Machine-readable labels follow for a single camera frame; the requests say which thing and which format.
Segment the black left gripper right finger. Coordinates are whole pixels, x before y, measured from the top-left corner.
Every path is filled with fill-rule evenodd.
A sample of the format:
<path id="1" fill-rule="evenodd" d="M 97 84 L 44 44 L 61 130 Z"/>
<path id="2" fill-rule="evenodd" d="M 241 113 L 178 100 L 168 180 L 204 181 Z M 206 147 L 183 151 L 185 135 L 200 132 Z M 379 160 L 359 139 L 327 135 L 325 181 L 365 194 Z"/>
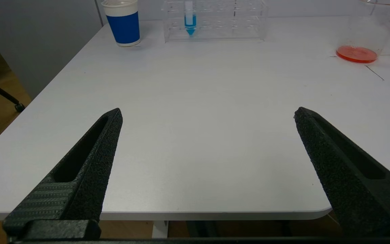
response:
<path id="1" fill-rule="evenodd" d="M 315 111 L 294 119 L 344 234 L 390 237 L 390 171 Z"/>

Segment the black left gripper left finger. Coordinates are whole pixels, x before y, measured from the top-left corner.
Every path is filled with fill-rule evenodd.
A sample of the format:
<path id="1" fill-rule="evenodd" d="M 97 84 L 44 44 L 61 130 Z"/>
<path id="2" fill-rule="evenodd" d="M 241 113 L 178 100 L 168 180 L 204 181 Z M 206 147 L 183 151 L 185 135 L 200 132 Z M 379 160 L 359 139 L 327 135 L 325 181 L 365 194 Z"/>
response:
<path id="1" fill-rule="evenodd" d="M 121 110 L 104 113 L 2 223 L 9 242 L 97 240 L 120 131 Z"/>

